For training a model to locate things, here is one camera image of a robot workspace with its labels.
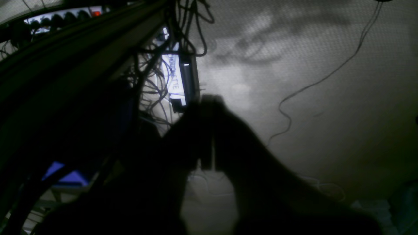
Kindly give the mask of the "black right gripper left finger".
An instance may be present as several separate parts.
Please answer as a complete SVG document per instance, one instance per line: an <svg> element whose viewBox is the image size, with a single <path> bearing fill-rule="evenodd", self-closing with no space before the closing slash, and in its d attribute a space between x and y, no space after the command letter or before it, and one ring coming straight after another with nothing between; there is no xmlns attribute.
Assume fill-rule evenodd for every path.
<svg viewBox="0 0 418 235"><path fill-rule="evenodd" d="M135 139L124 172L52 211L35 234L188 235L181 210L204 112L203 102L193 101L163 137Z"/></svg>

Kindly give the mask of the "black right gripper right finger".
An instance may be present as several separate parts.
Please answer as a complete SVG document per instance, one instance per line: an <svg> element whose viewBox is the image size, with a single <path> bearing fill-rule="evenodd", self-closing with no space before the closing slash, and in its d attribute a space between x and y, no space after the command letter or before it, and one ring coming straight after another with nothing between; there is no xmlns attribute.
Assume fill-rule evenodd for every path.
<svg viewBox="0 0 418 235"><path fill-rule="evenodd" d="M278 161L215 95L216 164L231 181L235 235L381 235L378 222L318 192Z"/></svg>

